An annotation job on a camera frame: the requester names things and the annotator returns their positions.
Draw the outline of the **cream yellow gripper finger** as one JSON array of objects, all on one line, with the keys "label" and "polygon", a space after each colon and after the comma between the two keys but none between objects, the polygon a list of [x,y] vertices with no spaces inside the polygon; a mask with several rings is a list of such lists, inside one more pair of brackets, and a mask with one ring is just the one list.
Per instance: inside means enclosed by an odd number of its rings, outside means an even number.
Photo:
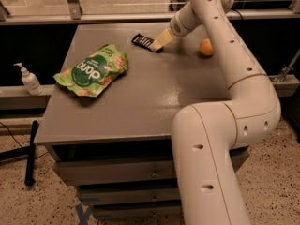
[{"label": "cream yellow gripper finger", "polygon": [[174,34],[171,29],[165,29],[150,45],[150,50],[156,52],[162,49],[165,45],[172,42],[174,39]]}]

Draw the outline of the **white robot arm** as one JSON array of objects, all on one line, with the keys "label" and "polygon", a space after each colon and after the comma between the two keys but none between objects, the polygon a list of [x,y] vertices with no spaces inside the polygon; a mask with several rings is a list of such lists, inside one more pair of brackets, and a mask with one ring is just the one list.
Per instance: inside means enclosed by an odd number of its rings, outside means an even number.
[{"label": "white robot arm", "polygon": [[230,99],[188,105],[172,122],[172,153],[186,225],[251,225],[230,150],[261,142],[280,118],[278,94],[226,14],[233,0],[188,0],[151,45],[155,52],[203,25]]}]

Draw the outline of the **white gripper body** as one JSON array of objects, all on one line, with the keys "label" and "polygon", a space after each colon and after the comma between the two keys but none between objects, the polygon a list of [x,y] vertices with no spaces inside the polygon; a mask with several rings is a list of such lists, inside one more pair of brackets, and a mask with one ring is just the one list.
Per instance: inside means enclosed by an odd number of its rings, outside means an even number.
[{"label": "white gripper body", "polygon": [[187,2],[171,18],[170,28],[175,36],[182,38],[202,24],[202,21],[192,9],[191,4]]}]

